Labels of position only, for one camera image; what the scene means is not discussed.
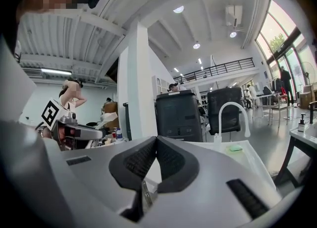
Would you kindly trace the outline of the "small white sink basin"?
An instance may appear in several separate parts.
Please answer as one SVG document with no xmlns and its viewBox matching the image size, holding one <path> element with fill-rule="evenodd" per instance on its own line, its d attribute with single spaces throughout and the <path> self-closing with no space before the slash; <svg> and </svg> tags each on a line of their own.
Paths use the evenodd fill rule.
<svg viewBox="0 0 317 228">
<path fill-rule="evenodd" d="M 297 140 L 317 148 L 317 122 L 305 124 L 303 132 L 298 131 L 297 128 L 291 129 L 289 134 Z"/>
</svg>

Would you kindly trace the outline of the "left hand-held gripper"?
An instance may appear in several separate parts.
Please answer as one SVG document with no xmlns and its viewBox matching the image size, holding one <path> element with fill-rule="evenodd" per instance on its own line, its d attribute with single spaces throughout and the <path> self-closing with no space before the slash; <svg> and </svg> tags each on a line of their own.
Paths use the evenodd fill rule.
<svg viewBox="0 0 317 228">
<path fill-rule="evenodd" d="M 76 114 L 58 101 L 50 99 L 41 115 L 42 137 L 57 142 L 59 148 L 75 148 L 76 140 L 96 140 L 104 137 L 104 131 L 77 125 Z"/>
</svg>

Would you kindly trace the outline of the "white flexible faucet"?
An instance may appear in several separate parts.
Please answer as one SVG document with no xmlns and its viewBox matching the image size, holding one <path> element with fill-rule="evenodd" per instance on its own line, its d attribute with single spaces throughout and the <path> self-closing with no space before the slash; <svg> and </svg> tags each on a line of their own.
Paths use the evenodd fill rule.
<svg viewBox="0 0 317 228">
<path fill-rule="evenodd" d="M 244 116 L 244 119 L 245 119 L 245 133 L 244 133 L 244 136 L 245 137 L 250 137 L 251 133 L 250 133 L 250 128 L 249 128 L 249 123 L 248 123 L 248 115 L 247 115 L 247 112 L 245 111 L 245 109 L 240 105 L 238 104 L 237 102 L 227 102 L 225 103 L 219 110 L 219 114 L 218 114 L 218 134 L 215 134 L 214 135 L 214 145 L 215 145 L 215 148 L 220 148 L 221 146 L 221 143 L 222 143 L 222 119 L 221 119 L 221 116 L 222 116 L 222 112 L 224 110 L 225 107 L 227 106 L 230 106 L 230 105 L 233 105 L 237 108 L 239 108 Z"/>
</svg>

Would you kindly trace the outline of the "large glass window wall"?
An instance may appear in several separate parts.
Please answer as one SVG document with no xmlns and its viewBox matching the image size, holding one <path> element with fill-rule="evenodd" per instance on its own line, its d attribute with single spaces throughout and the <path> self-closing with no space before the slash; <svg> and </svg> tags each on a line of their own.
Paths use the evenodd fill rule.
<svg viewBox="0 0 317 228">
<path fill-rule="evenodd" d="M 269 83 L 277 77 L 281 79 L 281 66 L 290 73 L 294 103 L 300 98 L 305 85 L 302 62 L 312 65 L 311 81 L 317 84 L 317 42 L 313 40 L 310 45 L 289 14 L 274 0 L 268 1 L 255 42 L 271 74 Z"/>
</svg>

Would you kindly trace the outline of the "cardboard box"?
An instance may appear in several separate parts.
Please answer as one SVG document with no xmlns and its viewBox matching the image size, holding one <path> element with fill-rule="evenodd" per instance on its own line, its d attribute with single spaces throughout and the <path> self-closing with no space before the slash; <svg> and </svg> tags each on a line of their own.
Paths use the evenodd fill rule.
<svg viewBox="0 0 317 228">
<path fill-rule="evenodd" d="M 103 107 L 103 114 L 101 120 L 104 123 L 105 127 L 108 127 L 110 130 L 119 127 L 119 118 L 118 118 L 118 105 L 117 102 L 105 103 Z"/>
</svg>

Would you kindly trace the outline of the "long fluorescent lamp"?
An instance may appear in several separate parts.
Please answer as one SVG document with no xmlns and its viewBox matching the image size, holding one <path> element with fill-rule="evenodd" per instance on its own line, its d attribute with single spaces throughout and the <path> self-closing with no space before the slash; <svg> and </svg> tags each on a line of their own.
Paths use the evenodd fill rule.
<svg viewBox="0 0 317 228">
<path fill-rule="evenodd" d="M 47 74 L 59 74 L 59 75 L 66 75 L 66 76 L 72 75 L 71 71 L 56 70 L 56 69 L 49 69 L 49 68 L 41 68 L 41 72 L 47 73 Z"/>
</svg>

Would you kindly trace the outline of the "white shelf cabinet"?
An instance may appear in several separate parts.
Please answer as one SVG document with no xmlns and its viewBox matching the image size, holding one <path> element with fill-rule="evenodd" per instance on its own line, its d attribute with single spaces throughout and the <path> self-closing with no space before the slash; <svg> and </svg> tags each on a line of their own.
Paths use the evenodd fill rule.
<svg viewBox="0 0 317 228">
<path fill-rule="evenodd" d="M 168 93 L 169 83 L 157 76 L 152 76 L 153 95 L 156 98 L 158 95 Z"/>
</svg>

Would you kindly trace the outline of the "black office chair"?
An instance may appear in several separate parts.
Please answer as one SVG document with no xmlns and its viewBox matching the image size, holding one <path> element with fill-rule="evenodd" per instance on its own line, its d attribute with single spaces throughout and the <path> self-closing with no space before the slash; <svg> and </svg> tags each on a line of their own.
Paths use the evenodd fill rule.
<svg viewBox="0 0 317 228">
<path fill-rule="evenodd" d="M 210 134 L 215 135 L 219 132 L 218 116 L 221 107 L 227 102 L 241 103 L 241 88 L 223 88 L 208 93 L 208 117 L 210 125 Z M 240 131 L 240 109 L 234 105 L 225 107 L 221 114 L 222 133 Z"/>
</svg>

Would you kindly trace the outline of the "soap dispenser bottle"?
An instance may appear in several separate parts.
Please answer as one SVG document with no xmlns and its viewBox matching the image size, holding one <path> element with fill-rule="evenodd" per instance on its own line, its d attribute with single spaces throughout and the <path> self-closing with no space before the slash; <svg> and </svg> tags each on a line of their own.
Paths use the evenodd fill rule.
<svg viewBox="0 0 317 228">
<path fill-rule="evenodd" d="M 298 123 L 298 127 L 297 127 L 297 130 L 298 132 L 304 132 L 305 131 L 305 113 L 302 113 L 301 114 L 301 119 L 300 119 L 300 122 Z"/>
</svg>

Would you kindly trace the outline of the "black sink stand frame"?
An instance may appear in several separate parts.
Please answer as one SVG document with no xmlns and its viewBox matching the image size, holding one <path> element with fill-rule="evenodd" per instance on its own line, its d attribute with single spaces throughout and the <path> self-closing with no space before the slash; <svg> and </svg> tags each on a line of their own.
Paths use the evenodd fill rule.
<svg viewBox="0 0 317 228">
<path fill-rule="evenodd" d="M 293 154 L 294 148 L 299 149 L 305 155 L 309 157 L 306 162 L 304 159 L 300 158 L 297 161 L 290 164 L 290 159 Z M 274 184 L 276 186 L 281 185 L 283 180 L 287 178 L 291 181 L 295 188 L 303 186 L 306 184 L 309 173 L 311 172 L 312 163 L 317 158 L 317 148 L 313 148 L 306 143 L 297 140 L 296 138 L 290 136 L 289 146 L 286 152 L 286 156 L 280 171 L 274 179 Z"/>
</svg>

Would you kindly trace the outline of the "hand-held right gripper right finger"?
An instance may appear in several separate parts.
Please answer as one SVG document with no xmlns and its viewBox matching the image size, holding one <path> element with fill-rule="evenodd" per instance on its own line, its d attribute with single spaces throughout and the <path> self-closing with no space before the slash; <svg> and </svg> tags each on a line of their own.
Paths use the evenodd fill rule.
<svg viewBox="0 0 317 228">
<path fill-rule="evenodd" d="M 301 194 L 296 189 L 269 208 L 262 197 L 270 186 L 252 171 L 222 153 L 187 142 L 175 145 L 197 159 L 198 174 L 179 192 L 159 193 L 142 228 L 270 228 Z"/>
</svg>

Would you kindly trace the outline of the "clothes rack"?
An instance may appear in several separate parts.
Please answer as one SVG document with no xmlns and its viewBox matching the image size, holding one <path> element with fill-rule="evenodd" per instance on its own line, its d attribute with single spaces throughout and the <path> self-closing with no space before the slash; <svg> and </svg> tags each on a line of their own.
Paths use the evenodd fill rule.
<svg viewBox="0 0 317 228">
<path fill-rule="evenodd" d="M 282 93 L 282 88 L 283 88 L 283 81 L 278 77 L 273 79 L 269 86 L 264 86 L 263 94 L 264 95 L 272 94 L 272 96 L 262 98 L 263 105 L 269 105 L 269 102 L 271 102 L 271 104 L 276 104 L 278 102 L 277 94 Z"/>
</svg>

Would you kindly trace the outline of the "black balcony railing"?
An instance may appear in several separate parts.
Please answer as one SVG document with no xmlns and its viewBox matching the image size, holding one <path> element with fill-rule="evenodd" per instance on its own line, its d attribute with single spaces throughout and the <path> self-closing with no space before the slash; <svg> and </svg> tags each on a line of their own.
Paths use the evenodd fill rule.
<svg viewBox="0 0 317 228">
<path fill-rule="evenodd" d="M 194 71 L 179 77 L 174 78 L 174 81 L 179 84 L 184 84 L 192 81 L 197 81 L 201 79 L 205 79 L 208 77 L 214 77 L 223 75 L 226 73 L 232 73 L 239 70 L 245 70 L 249 68 L 255 67 L 253 62 L 253 58 L 245 58 L 241 60 L 236 60 L 228 63 L 223 63 L 220 65 L 211 66 L 208 68 L 204 68 L 203 70 Z"/>
</svg>

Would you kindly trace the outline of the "large black machine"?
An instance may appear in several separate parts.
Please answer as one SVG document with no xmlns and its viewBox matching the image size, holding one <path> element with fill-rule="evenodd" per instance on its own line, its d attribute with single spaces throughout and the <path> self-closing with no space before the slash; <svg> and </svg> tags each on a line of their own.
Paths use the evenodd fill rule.
<svg viewBox="0 0 317 228">
<path fill-rule="evenodd" d="M 159 136 L 182 141 L 203 141 L 197 99 L 191 90 L 158 95 L 156 112 Z"/>
</svg>

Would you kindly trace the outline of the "white ceiling air conditioner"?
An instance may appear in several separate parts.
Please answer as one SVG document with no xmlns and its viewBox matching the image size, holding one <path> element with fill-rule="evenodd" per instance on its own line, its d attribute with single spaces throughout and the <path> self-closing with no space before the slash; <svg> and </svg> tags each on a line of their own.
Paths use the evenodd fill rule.
<svg viewBox="0 0 317 228">
<path fill-rule="evenodd" d="M 228 5 L 225 8 L 226 26 L 236 28 L 242 21 L 243 6 L 242 5 Z"/>
</svg>

